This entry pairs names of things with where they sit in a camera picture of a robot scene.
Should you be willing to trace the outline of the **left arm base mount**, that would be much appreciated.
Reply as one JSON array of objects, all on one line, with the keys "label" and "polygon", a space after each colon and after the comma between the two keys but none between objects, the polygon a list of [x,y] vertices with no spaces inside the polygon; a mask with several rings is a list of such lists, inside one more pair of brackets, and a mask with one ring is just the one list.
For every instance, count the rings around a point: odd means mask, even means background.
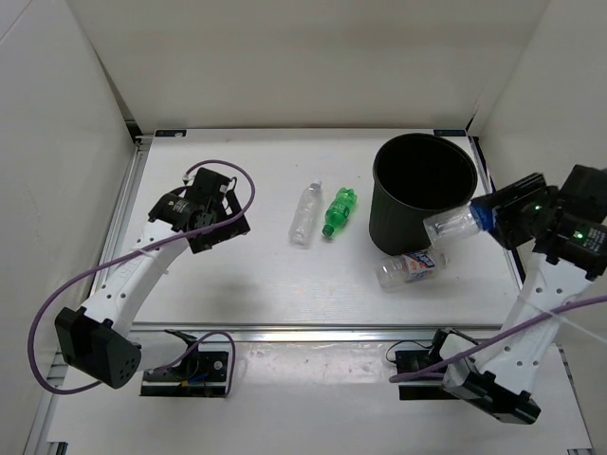
[{"label": "left arm base mount", "polygon": [[225,331],[200,338],[169,331],[186,345],[185,353],[166,366],[143,374],[139,395],[154,398],[227,398],[236,363],[236,344]]}]

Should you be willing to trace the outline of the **red label clear bottle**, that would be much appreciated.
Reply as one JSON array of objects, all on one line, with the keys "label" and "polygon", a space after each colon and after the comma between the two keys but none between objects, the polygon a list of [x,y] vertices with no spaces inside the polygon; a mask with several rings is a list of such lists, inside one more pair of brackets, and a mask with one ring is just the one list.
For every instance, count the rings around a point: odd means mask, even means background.
[{"label": "red label clear bottle", "polygon": [[393,289],[434,278],[448,262],[443,252],[430,247],[385,258],[376,268],[376,277],[383,289]]}]

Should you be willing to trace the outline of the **clear plastic bottle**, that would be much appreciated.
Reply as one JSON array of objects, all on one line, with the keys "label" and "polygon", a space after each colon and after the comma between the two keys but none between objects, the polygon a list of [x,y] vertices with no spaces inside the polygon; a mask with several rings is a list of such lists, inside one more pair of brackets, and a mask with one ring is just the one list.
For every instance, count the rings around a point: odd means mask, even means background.
[{"label": "clear plastic bottle", "polygon": [[322,204],[322,182],[313,180],[302,192],[288,231],[288,240],[307,248]]}]

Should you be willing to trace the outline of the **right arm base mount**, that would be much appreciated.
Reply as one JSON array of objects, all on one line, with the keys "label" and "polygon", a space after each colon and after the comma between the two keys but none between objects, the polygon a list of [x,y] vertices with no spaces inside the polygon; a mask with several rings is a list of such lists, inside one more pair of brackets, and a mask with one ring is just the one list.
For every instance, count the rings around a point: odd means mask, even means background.
[{"label": "right arm base mount", "polygon": [[[414,339],[400,340],[388,348],[385,360],[394,365],[397,373],[415,373],[442,360],[438,351],[448,332],[439,329],[432,340],[424,344]],[[441,388],[446,368],[417,377],[398,386],[398,399],[405,401],[448,401],[455,397]]]}]

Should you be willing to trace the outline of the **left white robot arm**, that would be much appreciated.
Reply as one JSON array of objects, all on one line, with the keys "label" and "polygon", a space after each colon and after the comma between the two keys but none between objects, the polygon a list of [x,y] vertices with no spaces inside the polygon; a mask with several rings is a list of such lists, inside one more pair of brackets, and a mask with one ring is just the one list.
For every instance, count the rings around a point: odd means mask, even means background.
[{"label": "left white robot arm", "polygon": [[76,310],[62,309],[54,325],[64,361],[119,389],[139,371],[169,371],[190,380],[202,372],[199,339],[168,330],[146,340],[131,335],[134,319],[157,282],[182,253],[197,254],[249,232],[235,191],[199,184],[164,194],[148,214],[126,259]]}]

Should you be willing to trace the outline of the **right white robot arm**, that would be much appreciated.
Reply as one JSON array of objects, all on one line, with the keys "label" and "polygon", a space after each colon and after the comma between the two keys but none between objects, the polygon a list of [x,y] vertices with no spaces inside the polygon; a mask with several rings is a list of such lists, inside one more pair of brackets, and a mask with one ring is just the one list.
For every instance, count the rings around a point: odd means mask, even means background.
[{"label": "right white robot arm", "polygon": [[541,413],[535,375],[562,323],[557,310],[606,270],[606,172],[577,165],[561,187],[533,173],[473,199],[469,211],[508,250],[533,242],[524,284],[495,343],[463,358],[439,346],[426,367],[446,392],[496,420],[531,425]]}]

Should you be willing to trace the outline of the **blue label clear bottle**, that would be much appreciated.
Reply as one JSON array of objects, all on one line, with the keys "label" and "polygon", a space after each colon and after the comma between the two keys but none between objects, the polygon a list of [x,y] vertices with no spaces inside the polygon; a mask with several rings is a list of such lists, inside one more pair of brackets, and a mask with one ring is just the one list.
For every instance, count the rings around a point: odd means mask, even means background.
[{"label": "blue label clear bottle", "polygon": [[433,246],[446,246],[494,228],[491,208],[473,200],[464,206],[437,213],[423,220]]}]

